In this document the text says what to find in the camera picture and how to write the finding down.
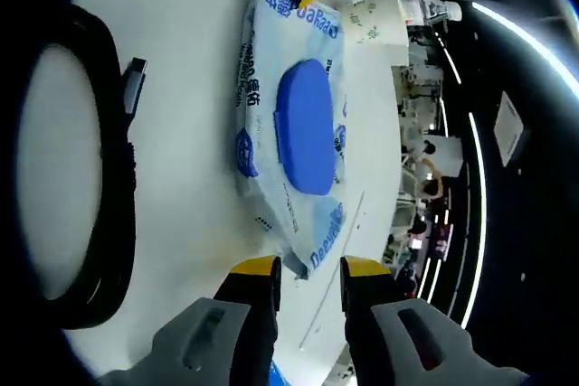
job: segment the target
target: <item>white tabletop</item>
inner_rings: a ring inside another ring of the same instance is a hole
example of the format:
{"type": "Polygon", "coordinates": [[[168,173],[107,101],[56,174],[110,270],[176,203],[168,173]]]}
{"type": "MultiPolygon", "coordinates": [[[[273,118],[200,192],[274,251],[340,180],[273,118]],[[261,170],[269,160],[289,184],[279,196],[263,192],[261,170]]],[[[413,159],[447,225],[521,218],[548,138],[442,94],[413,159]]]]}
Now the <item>white tabletop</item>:
{"type": "MultiPolygon", "coordinates": [[[[104,325],[67,332],[100,375],[140,360],[156,330],[198,297],[212,297],[234,264],[271,249],[234,185],[233,101],[246,0],[74,2],[107,24],[121,65],[133,56],[148,60],[129,131],[138,188],[127,297],[104,325]]],[[[309,281],[283,272],[274,360],[293,385],[321,384],[344,346],[339,256],[379,259],[388,236],[400,139],[392,74],[381,56],[346,50],[346,227],[309,281]]],[[[82,261],[100,176],[90,85],[63,51],[41,61],[23,122],[24,224],[44,280],[62,287],[82,261]]]]}

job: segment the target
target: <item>black cable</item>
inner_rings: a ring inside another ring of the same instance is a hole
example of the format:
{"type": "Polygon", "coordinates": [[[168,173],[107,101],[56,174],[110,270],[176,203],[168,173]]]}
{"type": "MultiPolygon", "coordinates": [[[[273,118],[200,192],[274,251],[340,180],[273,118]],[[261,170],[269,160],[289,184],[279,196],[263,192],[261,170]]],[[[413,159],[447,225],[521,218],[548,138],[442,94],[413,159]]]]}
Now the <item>black cable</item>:
{"type": "Polygon", "coordinates": [[[58,326],[79,329],[104,323],[117,312],[133,269],[136,176],[134,150],[127,138],[131,114],[124,104],[128,80],[121,77],[106,24],[76,5],[67,5],[58,14],[47,42],[69,49],[83,65],[100,125],[100,207],[85,260],[66,292],[46,300],[58,326]]]}

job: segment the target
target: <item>plastic packaging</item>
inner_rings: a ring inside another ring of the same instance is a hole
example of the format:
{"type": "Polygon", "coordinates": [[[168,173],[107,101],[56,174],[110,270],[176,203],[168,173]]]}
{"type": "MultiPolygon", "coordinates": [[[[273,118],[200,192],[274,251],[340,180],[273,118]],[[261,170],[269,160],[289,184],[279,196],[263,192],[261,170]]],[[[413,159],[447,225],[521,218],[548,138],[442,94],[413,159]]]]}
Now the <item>plastic packaging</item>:
{"type": "Polygon", "coordinates": [[[295,0],[249,1],[235,99],[235,150],[238,188],[251,217],[277,247],[283,264],[307,278],[323,263],[346,221],[344,31],[338,11],[319,2],[294,6],[295,0]],[[335,172],[325,195],[304,194],[286,176],[274,117],[281,78],[312,59],[327,75],[332,103],[335,172]]]}
{"type": "Polygon", "coordinates": [[[408,52],[408,31],[399,0],[363,0],[340,8],[340,12],[346,44],[402,45],[408,52]]]}
{"type": "Polygon", "coordinates": [[[442,20],[459,22],[462,10],[456,2],[442,0],[400,0],[407,26],[430,26],[442,20]]]}

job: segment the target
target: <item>person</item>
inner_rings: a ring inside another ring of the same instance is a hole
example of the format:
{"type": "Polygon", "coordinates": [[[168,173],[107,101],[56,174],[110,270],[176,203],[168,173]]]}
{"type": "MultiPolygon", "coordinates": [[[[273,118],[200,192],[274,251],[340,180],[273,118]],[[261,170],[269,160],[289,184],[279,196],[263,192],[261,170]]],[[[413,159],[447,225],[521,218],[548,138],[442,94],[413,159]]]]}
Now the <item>person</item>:
{"type": "Polygon", "coordinates": [[[406,261],[396,276],[396,283],[400,289],[406,294],[410,295],[416,289],[416,271],[414,264],[411,261],[406,261]]]}
{"type": "Polygon", "coordinates": [[[430,140],[416,141],[416,143],[409,143],[408,146],[402,147],[402,152],[407,154],[403,160],[403,165],[411,160],[420,163],[427,155],[432,155],[436,152],[436,146],[430,140]]]}
{"type": "Polygon", "coordinates": [[[421,221],[418,215],[416,215],[414,217],[413,226],[410,230],[408,230],[408,233],[411,235],[421,235],[426,232],[427,228],[428,225],[426,225],[425,222],[421,221]]]}
{"type": "Polygon", "coordinates": [[[426,180],[421,184],[418,196],[429,201],[442,197],[444,194],[444,186],[442,185],[441,171],[439,171],[428,158],[423,158],[421,163],[430,168],[432,171],[432,179],[426,180]]]}
{"type": "Polygon", "coordinates": [[[422,144],[410,150],[410,156],[415,162],[422,161],[427,155],[436,152],[436,146],[430,140],[424,140],[422,144]]]}

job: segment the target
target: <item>ceiling light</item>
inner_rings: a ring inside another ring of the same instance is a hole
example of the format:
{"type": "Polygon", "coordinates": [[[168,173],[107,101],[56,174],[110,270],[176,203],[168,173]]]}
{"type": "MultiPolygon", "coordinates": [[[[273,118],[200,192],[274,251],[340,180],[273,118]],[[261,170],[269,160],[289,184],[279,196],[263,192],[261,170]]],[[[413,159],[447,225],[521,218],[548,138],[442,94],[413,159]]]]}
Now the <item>ceiling light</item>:
{"type": "Polygon", "coordinates": [[[454,77],[456,77],[456,81],[460,85],[462,83],[462,80],[460,79],[459,72],[456,70],[456,66],[454,65],[454,62],[452,61],[452,57],[449,55],[449,52],[448,52],[448,50],[446,50],[446,48],[444,48],[443,50],[444,50],[444,54],[446,54],[446,57],[449,59],[449,63],[451,64],[452,71],[454,72],[454,77]]]}
{"type": "Polygon", "coordinates": [[[438,280],[438,274],[441,271],[441,265],[442,265],[442,260],[439,259],[438,262],[436,263],[436,269],[434,270],[434,279],[432,280],[431,292],[428,295],[428,298],[426,299],[426,301],[428,303],[431,303],[431,301],[432,301],[432,296],[434,295],[434,289],[436,288],[436,281],[438,280]]]}
{"type": "Polygon", "coordinates": [[[420,287],[418,288],[418,294],[416,295],[416,298],[420,298],[420,296],[422,295],[422,291],[424,290],[424,283],[426,282],[426,277],[428,275],[428,269],[430,267],[431,267],[431,259],[427,258],[426,259],[426,267],[424,267],[424,272],[422,273],[422,279],[421,279],[420,287]]]}
{"type": "Polygon", "coordinates": [[[414,250],[422,249],[422,240],[420,240],[420,239],[410,240],[410,249],[414,249],[414,250]]]}
{"type": "Polygon", "coordinates": [[[493,20],[499,22],[511,32],[516,33],[517,36],[519,36],[523,41],[533,47],[541,56],[543,56],[547,62],[549,62],[551,67],[553,67],[559,76],[561,76],[561,79],[563,79],[563,81],[567,84],[575,96],[579,98],[579,82],[577,79],[573,76],[571,71],[569,71],[564,66],[564,64],[559,61],[559,59],[553,53],[551,53],[541,42],[539,42],[535,37],[531,36],[528,32],[524,31],[517,24],[514,24],[510,20],[506,19],[500,14],[495,13],[487,7],[477,4],[476,2],[472,3],[472,7],[481,11],[483,14],[487,15],[493,20]]]}
{"type": "Polygon", "coordinates": [[[444,135],[449,136],[449,125],[446,122],[446,107],[444,106],[444,100],[441,97],[441,111],[442,111],[442,124],[444,125],[444,135]]]}
{"type": "Polygon", "coordinates": [[[444,260],[446,261],[446,257],[449,256],[449,250],[451,250],[451,240],[452,240],[452,232],[454,231],[454,225],[451,225],[449,229],[449,239],[446,242],[446,252],[444,252],[444,260]]]}
{"type": "Polygon", "coordinates": [[[470,290],[469,303],[464,312],[464,317],[460,326],[466,329],[469,323],[470,314],[474,301],[477,298],[477,291],[479,291],[480,274],[482,272],[482,262],[485,258],[485,244],[487,242],[487,182],[485,180],[485,166],[482,159],[482,151],[480,148],[479,132],[477,125],[474,122],[472,113],[469,113],[470,127],[472,128],[472,135],[474,137],[474,145],[477,149],[477,160],[479,161],[479,176],[480,176],[480,241],[479,241],[479,255],[477,257],[477,267],[474,270],[474,279],[472,282],[472,289],[470,290]]]}

